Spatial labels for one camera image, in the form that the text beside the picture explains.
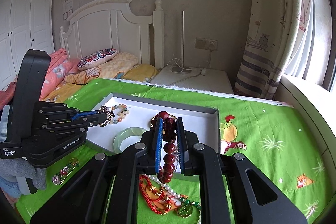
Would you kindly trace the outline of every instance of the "power outlet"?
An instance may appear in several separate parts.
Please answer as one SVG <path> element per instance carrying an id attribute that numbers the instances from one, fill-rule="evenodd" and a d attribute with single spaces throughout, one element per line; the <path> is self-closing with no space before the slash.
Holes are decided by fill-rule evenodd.
<path id="1" fill-rule="evenodd" d="M 218 40 L 196 37 L 195 48 L 217 51 Z"/>

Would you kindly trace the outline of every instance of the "green fabric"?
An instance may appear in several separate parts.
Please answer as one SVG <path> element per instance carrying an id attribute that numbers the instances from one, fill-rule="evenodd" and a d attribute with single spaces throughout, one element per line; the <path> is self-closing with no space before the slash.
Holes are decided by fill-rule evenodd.
<path id="1" fill-rule="evenodd" d="M 226 155 L 232 155 L 237 151 L 243 152 L 303 213 L 308 214 L 309 209 L 316 205 L 314 213 L 308 219 L 309 223 L 314 221 L 331 200 L 333 193 L 329 177 L 324 170 L 315 140 L 302 117 L 291 107 L 106 79 L 91 81 L 68 98 L 65 103 L 69 107 L 88 111 L 111 92 L 216 107 L 220 112 L 221 128 L 227 127 L 225 117 L 233 115 L 235 118 L 230 120 L 229 125 L 233 123 L 237 128 L 238 135 L 234 141 L 244 142 L 247 149 L 230 148 Z M 28 223 L 32 214 L 61 187 L 52 185 L 50 178 L 70 158 L 77 157 L 83 166 L 94 154 L 94 150 L 82 146 L 49 167 L 47 170 L 47 190 L 39 190 L 31 196 L 22 196 L 17 203 L 17 208 L 23 219 Z M 314 182 L 297 189 L 298 177 L 303 174 Z M 190 200 L 200 200 L 198 183 L 173 179 L 170 185 L 176 192 L 190 196 Z M 174 212 L 165 216 L 156 215 L 147 207 L 144 199 L 139 196 L 138 223 L 194 224 L 197 223 L 198 217 L 197 212 L 187 219 L 179 218 Z"/>

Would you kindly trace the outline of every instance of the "sailboat print curtain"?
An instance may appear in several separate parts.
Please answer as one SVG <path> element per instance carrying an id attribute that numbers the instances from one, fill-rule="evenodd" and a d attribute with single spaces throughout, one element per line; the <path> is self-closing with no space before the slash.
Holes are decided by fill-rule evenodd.
<path id="1" fill-rule="evenodd" d="M 300 64 L 311 0 L 252 0 L 250 26 L 235 93 L 272 99 L 291 60 Z"/>

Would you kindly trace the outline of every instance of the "wardrobe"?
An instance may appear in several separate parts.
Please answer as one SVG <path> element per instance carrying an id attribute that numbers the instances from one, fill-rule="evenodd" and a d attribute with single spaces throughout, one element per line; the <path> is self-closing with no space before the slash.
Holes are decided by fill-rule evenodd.
<path id="1" fill-rule="evenodd" d="M 54 52 L 51 0 L 0 0 L 0 90 L 18 75 L 30 48 Z"/>

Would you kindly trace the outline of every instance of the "silver screw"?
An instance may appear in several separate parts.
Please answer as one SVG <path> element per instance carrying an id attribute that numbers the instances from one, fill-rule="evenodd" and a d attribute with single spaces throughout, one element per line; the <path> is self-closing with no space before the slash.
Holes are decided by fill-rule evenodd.
<path id="1" fill-rule="evenodd" d="M 243 160 L 245 158 L 244 154 L 242 153 L 236 153 L 234 157 L 236 160 Z"/>
<path id="2" fill-rule="evenodd" d="M 105 154 L 104 154 L 104 153 L 97 153 L 97 154 L 94 156 L 94 158 L 95 158 L 96 160 L 103 160 L 103 159 L 105 159 Z"/>
<path id="3" fill-rule="evenodd" d="M 195 143 L 194 144 L 194 148 L 196 150 L 203 150 L 204 149 L 204 144 L 202 144 L 202 143 Z"/>
<path id="4" fill-rule="evenodd" d="M 144 143 L 137 143 L 135 145 L 135 148 L 139 149 L 139 150 L 143 150 L 145 147 L 146 147 L 146 145 Z"/>

